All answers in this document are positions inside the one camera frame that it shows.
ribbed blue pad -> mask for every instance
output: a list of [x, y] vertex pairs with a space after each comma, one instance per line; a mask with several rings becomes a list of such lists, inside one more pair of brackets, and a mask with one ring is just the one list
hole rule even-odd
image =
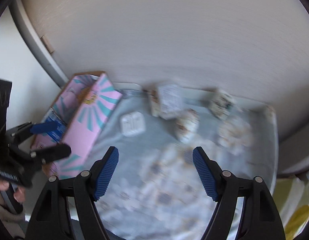
[[44, 123], [34, 124], [30, 128], [30, 132], [33, 134], [39, 134], [39, 133], [54, 131], [54, 130], [57, 130], [57, 128], [58, 128], [58, 123], [55, 121], [44, 122]]
[[216, 181], [197, 149], [193, 150], [192, 159], [207, 195], [210, 196], [213, 201], [217, 201], [218, 193], [216, 191]]
[[119, 151], [117, 148], [115, 148], [112, 151], [110, 157], [108, 158], [106, 164], [103, 166], [103, 169], [100, 172], [98, 179], [96, 181], [96, 190], [94, 193], [96, 199], [99, 199], [106, 193], [106, 190], [108, 188], [112, 174], [116, 169], [118, 161], [119, 161]]

finger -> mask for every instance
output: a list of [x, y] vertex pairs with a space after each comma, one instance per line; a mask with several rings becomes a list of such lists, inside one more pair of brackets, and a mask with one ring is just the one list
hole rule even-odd
[[9, 188], [9, 182], [0, 179], [0, 190], [6, 191]]
[[13, 194], [13, 197], [20, 204], [24, 203], [26, 201], [25, 188], [18, 187], [17, 191]]

pink and teal box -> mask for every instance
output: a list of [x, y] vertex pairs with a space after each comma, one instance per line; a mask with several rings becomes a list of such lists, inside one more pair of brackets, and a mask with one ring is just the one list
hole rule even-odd
[[63, 142], [71, 147], [69, 158], [43, 168], [48, 176], [55, 174], [66, 179], [82, 171], [97, 136], [120, 98], [121, 93], [114, 89], [106, 73], [75, 74], [43, 119], [44, 122], [57, 120], [58, 131], [53, 135], [37, 135], [32, 145], [32, 149], [37, 149]]

blue package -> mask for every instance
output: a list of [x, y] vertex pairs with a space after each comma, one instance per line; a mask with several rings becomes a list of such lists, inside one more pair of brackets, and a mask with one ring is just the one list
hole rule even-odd
[[47, 132], [47, 134], [52, 139], [54, 139], [56, 142], [59, 142], [62, 138], [62, 135], [66, 131], [67, 127], [66, 127], [65, 123], [53, 111], [51, 111], [49, 113], [49, 116], [45, 120], [45, 122], [51, 122], [51, 121], [57, 122], [58, 128], [57, 128], [57, 130]]

white wall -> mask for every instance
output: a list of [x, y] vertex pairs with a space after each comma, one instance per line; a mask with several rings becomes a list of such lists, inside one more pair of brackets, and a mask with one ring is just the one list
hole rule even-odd
[[280, 136], [309, 117], [309, 15], [299, 0], [23, 0], [67, 76], [174, 78], [273, 104]]
[[40, 121], [60, 91], [26, 46], [8, 8], [0, 18], [0, 79], [13, 82], [8, 129]]

